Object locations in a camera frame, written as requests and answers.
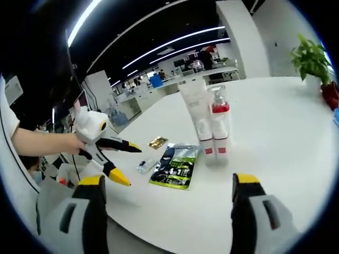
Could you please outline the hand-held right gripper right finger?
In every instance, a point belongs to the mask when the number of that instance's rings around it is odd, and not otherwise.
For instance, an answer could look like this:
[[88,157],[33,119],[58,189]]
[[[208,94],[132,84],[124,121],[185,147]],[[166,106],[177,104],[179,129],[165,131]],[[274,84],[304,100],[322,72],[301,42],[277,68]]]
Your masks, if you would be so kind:
[[231,253],[287,253],[298,240],[292,213],[257,177],[233,174]]

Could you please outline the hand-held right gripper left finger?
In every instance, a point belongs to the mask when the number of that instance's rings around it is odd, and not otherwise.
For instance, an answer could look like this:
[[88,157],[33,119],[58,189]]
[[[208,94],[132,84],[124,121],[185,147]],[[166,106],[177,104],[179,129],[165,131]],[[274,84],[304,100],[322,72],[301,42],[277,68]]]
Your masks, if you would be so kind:
[[45,178],[37,198],[37,230],[52,253],[107,253],[105,176],[83,178],[75,189]]

